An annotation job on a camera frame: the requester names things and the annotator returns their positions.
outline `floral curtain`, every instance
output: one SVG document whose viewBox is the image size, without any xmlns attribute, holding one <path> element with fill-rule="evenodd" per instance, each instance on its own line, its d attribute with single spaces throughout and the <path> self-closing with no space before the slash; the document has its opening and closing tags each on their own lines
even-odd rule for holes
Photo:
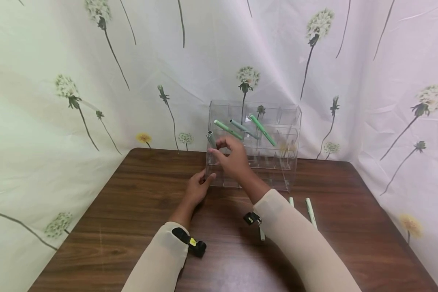
<svg viewBox="0 0 438 292">
<path fill-rule="evenodd" d="M 438 0 L 2 0 L 0 291 L 130 149 L 205 151 L 212 99 L 299 104 L 299 157 L 351 161 L 438 284 Z"/>
</svg>

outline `dandelion print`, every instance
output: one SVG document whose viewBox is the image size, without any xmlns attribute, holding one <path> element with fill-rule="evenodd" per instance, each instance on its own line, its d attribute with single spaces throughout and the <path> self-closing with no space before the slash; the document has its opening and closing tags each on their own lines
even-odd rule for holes
<svg viewBox="0 0 438 292">
<path fill-rule="evenodd" d="M 249 90 L 253 91 L 253 88 L 258 86 L 260 73 L 251 66 L 242 67 L 237 73 L 237 79 L 240 80 L 238 88 L 243 92 L 242 114 L 240 116 L 240 123 L 243 125 L 243 106 L 245 104 L 245 98 Z"/>
<path fill-rule="evenodd" d="M 170 110 L 170 106 L 169 106 L 169 102 L 167 102 L 168 98 L 165 93 L 164 93 L 164 88 L 162 87 L 162 85 L 158 85 L 157 89 L 159 90 L 159 93 L 161 94 L 159 97 L 164 101 L 164 103 L 167 105 L 167 108 L 169 108 L 169 112 L 170 112 L 170 116 L 172 117 L 172 122 L 174 123 L 174 139 L 175 139 L 175 145 L 177 147 L 177 151 L 179 151 L 178 149 L 178 144 L 177 144 L 177 135 L 175 133 L 175 120 L 174 120 L 174 115 L 172 114 L 172 111 Z"/>
<path fill-rule="evenodd" d="M 136 37 L 134 36 L 133 27 L 131 26 L 131 22 L 130 22 L 130 19 L 129 19 L 129 15 L 127 14 L 127 11 L 125 10 L 125 6 L 123 5 L 122 0 L 120 0 L 120 4 L 121 4 L 122 7 L 123 7 L 123 11 L 125 12 L 125 16 L 127 17 L 127 21 L 129 21 L 130 29 L 132 30 L 132 34 L 133 34 L 134 44 L 136 45 Z"/>
<path fill-rule="evenodd" d="M 384 159 L 384 157 L 389 153 L 391 148 L 393 148 L 394 144 L 399 140 L 399 138 L 409 129 L 410 126 L 423 114 L 426 114 L 427 116 L 430 116 L 431 113 L 438 110 L 438 84 L 436 85 L 430 85 L 425 87 L 421 92 L 419 92 L 416 97 L 419 99 L 419 104 L 412 108 L 412 112 L 414 113 L 415 117 L 412 120 L 412 122 L 407 125 L 407 127 L 400 133 L 400 135 L 394 140 L 393 144 L 391 144 L 391 147 L 389 147 L 388 151 L 381 157 L 380 160 Z"/>
<path fill-rule="evenodd" d="M 306 81 L 306 75 L 308 73 L 308 65 L 309 60 L 311 58 L 311 53 L 318 42 L 318 40 L 322 37 L 325 37 L 328 34 L 329 29 L 331 28 L 331 23 L 333 22 L 335 14 L 332 10 L 325 8 L 320 12 L 316 13 L 307 24 L 307 35 L 306 37 L 309 39 L 309 46 L 311 49 L 309 50 L 307 65 L 305 67 L 305 76 L 304 83 L 302 85 L 302 92 L 300 92 L 300 100 L 302 100 L 302 96 L 304 94 L 304 87 Z"/>
<path fill-rule="evenodd" d="M 339 144 L 327 142 L 326 145 L 324 145 L 324 151 L 328 154 L 325 160 L 328 160 L 331 154 L 338 153 L 340 148 Z"/>
<path fill-rule="evenodd" d="M 339 53 L 341 52 L 342 49 L 342 44 L 344 43 L 344 37 L 346 36 L 347 23 L 349 22 L 349 13 L 350 13 L 350 0 L 349 0 L 349 8 L 347 10 L 346 26 L 344 27 L 344 33 L 342 34 L 342 42 L 341 42 L 341 46 L 339 47 L 339 51 L 337 52 L 336 59 L 339 57 Z"/>
<path fill-rule="evenodd" d="M 52 246 L 52 245 L 50 245 L 49 243 L 47 243 L 47 242 L 45 242 L 40 236 L 38 236 L 38 234 L 37 233 L 35 233 L 31 228 L 29 228 L 26 224 L 24 224 L 23 222 L 21 222 L 21 221 L 19 221 L 18 219 L 14 219 L 14 218 L 12 218 L 12 217 L 10 217 L 10 216 L 8 216 L 8 215 L 5 215 L 5 214 L 3 214 L 3 213 L 0 213 L 0 217 L 1 218 L 5 218 L 5 219 L 7 219 L 7 220 L 9 220 L 9 221 L 11 221 L 11 222 L 14 222 L 14 223 L 16 223 L 16 224 L 19 224 L 19 225 L 21 225 L 21 227 L 23 227 L 23 228 L 25 228 L 27 231 L 29 231 L 32 235 L 34 235 L 41 243 L 43 243 L 45 246 L 48 246 L 48 247 L 50 247 L 51 249 L 53 249 L 53 250 L 57 250 L 57 248 L 56 247 L 54 247 L 54 246 Z"/>
<path fill-rule="evenodd" d="M 109 135 L 109 138 L 112 141 L 112 144 L 114 144 L 115 150 L 117 150 L 117 152 L 121 155 L 120 151 L 118 151 L 117 145 L 115 145 L 115 142 L 112 139 L 112 136 L 109 134 L 109 131 L 107 131 L 107 128 L 105 127 L 105 124 L 103 123 L 102 118 L 104 117 L 104 115 L 102 114 L 102 111 L 96 111 L 96 117 L 97 117 L 97 119 L 99 119 L 99 121 L 101 121 L 103 128 L 105 129 L 105 131 L 107 132 L 107 135 Z"/>
<path fill-rule="evenodd" d="M 190 133 L 180 133 L 178 135 L 178 140 L 185 144 L 188 151 L 188 144 L 192 144 L 194 139 Z"/>
<path fill-rule="evenodd" d="M 378 46 L 376 46 L 376 52 L 375 52 L 375 56 L 373 57 L 373 61 L 375 61 L 376 54 L 378 54 L 378 49 L 380 48 L 381 39 L 383 37 L 384 31 L 386 30 L 386 25 L 388 24 L 389 16 L 391 16 L 391 10 L 393 9 L 394 1 L 395 0 L 392 1 L 391 7 L 389 8 L 388 16 L 386 17 L 386 21 L 384 23 L 383 31 L 381 32 L 381 36 L 380 36 L 380 39 L 378 41 Z"/>
<path fill-rule="evenodd" d="M 138 135 L 136 135 L 136 139 L 141 143 L 146 143 L 149 149 L 151 149 L 151 145 L 149 145 L 149 142 L 151 142 L 152 138 L 150 135 L 148 135 L 147 133 L 139 133 Z"/>
<path fill-rule="evenodd" d="M 425 146 L 425 141 L 420 141 L 417 142 L 417 144 L 414 145 L 414 149 L 409 153 L 409 155 L 407 155 L 406 158 L 404 158 L 404 160 L 401 162 L 401 164 L 397 167 L 397 169 L 394 172 L 393 177 L 391 178 L 391 181 L 388 182 L 388 184 L 386 185 L 386 188 L 384 189 L 384 192 L 381 193 L 380 196 L 384 195 L 386 193 L 386 191 L 388 191 L 389 185 L 391 184 L 391 182 L 394 180 L 395 175 L 397 174 L 397 172 L 399 171 L 399 169 L 401 168 L 401 166 L 404 164 L 404 162 L 406 162 L 407 159 L 409 159 L 410 155 L 414 154 L 415 151 L 419 151 L 419 153 L 423 153 L 423 150 L 426 148 Z"/>
<path fill-rule="evenodd" d="M 259 107 L 256 108 L 256 112 L 258 113 L 258 116 L 256 116 L 256 119 L 260 120 L 260 116 L 261 116 L 261 119 L 263 119 L 263 116 L 266 112 L 266 108 L 263 107 L 263 105 L 260 105 Z M 256 127 L 256 136 L 258 136 L 258 127 Z M 256 140 L 256 150 L 258 150 L 258 140 Z"/>
<path fill-rule="evenodd" d="M 71 223 L 73 215 L 69 212 L 59 213 L 56 218 L 54 218 L 45 228 L 44 234 L 49 237 L 56 239 L 62 235 L 63 232 L 69 234 L 67 228 Z"/>
<path fill-rule="evenodd" d="M 422 237 L 422 225 L 414 217 L 408 214 L 399 216 L 402 227 L 407 231 L 407 245 L 410 245 L 410 236 L 415 238 Z"/>
<path fill-rule="evenodd" d="M 183 25 L 182 5 L 180 4 L 180 0 L 177 0 L 177 2 L 178 2 L 178 9 L 180 10 L 180 22 L 182 23 L 183 48 L 185 49 L 185 25 Z"/>
<path fill-rule="evenodd" d="M 333 98 L 333 106 L 329 108 L 331 110 L 331 114 L 333 115 L 333 121 L 331 122 L 331 127 L 329 128 L 329 132 L 326 134 L 326 136 L 324 136 L 323 141 L 321 141 L 320 153 L 318 153 L 316 159 L 318 159 L 318 157 L 320 157 L 321 151 L 323 150 L 323 143 L 324 143 L 325 139 L 329 136 L 331 131 L 333 130 L 333 126 L 335 124 L 335 118 L 336 118 L 336 110 L 339 110 L 339 105 L 337 104 L 338 100 L 339 100 L 339 95 L 337 95 Z"/>
<path fill-rule="evenodd" d="M 79 97 L 79 92 L 76 84 L 72 81 L 71 77 L 59 74 L 55 80 L 55 86 L 57 89 L 57 95 L 68 99 L 68 107 L 75 108 L 79 111 L 81 118 L 83 119 L 84 127 L 86 128 L 86 133 L 88 134 L 88 137 L 94 147 L 97 149 L 97 151 L 99 151 L 99 148 L 97 148 L 96 144 L 91 138 L 91 135 L 89 134 L 86 120 L 84 119 L 83 112 L 81 111 L 81 107 L 79 105 L 79 101 L 81 101 L 81 98 Z"/>
<path fill-rule="evenodd" d="M 251 16 L 251 18 L 253 18 L 253 15 L 251 15 L 251 9 L 250 9 L 250 2 L 249 2 L 249 0 L 247 0 L 247 4 L 249 6 L 250 16 Z"/>
<path fill-rule="evenodd" d="M 110 43 L 109 36 L 107 34 L 107 22 L 112 18 L 107 0 L 85 0 L 85 6 L 87 12 L 89 13 L 89 18 L 97 23 L 97 27 L 103 30 L 105 38 L 107 39 L 107 43 L 109 44 L 110 50 L 112 51 L 112 55 L 115 58 L 115 62 L 117 62 L 123 79 L 125 80 L 125 83 L 130 90 L 129 83 L 127 82 L 125 75 L 123 74 L 122 67 L 118 63 L 117 56 L 114 53 L 114 49 L 112 49 L 112 44 Z"/>
</svg>

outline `beige sleeve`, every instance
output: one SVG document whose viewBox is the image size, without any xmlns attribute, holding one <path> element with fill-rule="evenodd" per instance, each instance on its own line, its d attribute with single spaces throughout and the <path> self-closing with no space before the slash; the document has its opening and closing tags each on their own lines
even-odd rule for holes
<svg viewBox="0 0 438 292">
<path fill-rule="evenodd" d="M 360 292 L 323 235 L 272 189 L 253 206 L 261 228 L 297 270 L 307 292 Z"/>
<path fill-rule="evenodd" d="M 122 292 L 174 292 L 188 253 L 188 245 L 171 232 L 177 227 L 188 233 L 175 222 L 167 222 L 157 231 L 133 268 Z"/>
</svg>

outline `acrylic compartment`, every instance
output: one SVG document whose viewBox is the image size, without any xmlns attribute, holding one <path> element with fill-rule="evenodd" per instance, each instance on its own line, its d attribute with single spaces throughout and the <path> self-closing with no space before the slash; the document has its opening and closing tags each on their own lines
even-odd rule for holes
<svg viewBox="0 0 438 292">
<path fill-rule="evenodd" d="M 264 107 L 264 114 L 258 108 Z M 209 127 L 214 136 L 230 135 L 214 124 L 219 120 L 243 137 L 242 143 L 247 151 L 249 165 L 252 170 L 270 187 L 280 191 L 290 191 L 296 178 L 298 139 L 302 111 L 298 105 L 281 105 L 259 102 L 245 102 L 242 112 L 241 101 L 211 101 L 209 105 Z M 262 135 L 255 124 L 248 118 L 250 114 L 257 117 L 268 134 L 274 139 L 273 146 Z M 259 139 L 234 127 L 230 120 L 243 123 Z M 208 142 L 208 148 L 215 147 Z M 220 150 L 225 155 L 227 148 Z M 216 173 L 216 179 L 211 185 L 217 187 L 240 187 L 237 182 L 225 175 L 215 157 L 206 152 L 206 174 Z"/>
</svg>

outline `wood grain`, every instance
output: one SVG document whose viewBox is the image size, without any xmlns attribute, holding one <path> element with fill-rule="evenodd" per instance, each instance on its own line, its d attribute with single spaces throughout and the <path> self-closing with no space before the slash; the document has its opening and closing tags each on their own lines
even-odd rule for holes
<svg viewBox="0 0 438 292">
<path fill-rule="evenodd" d="M 200 152 L 132 150 L 29 291 L 119 292 L 204 163 Z M 438 291 L 350 163 L 300 159 L 297 168 L 283 195 L 305 215 L 311 198 L 318 228 L 363 291 Z M 190 230 L 208 248 L 188 256 L 177 292 L 304 291 L 279 249 L 243 221 L 250 210 L 243 191 L 210 188 Z"/>
</svg>

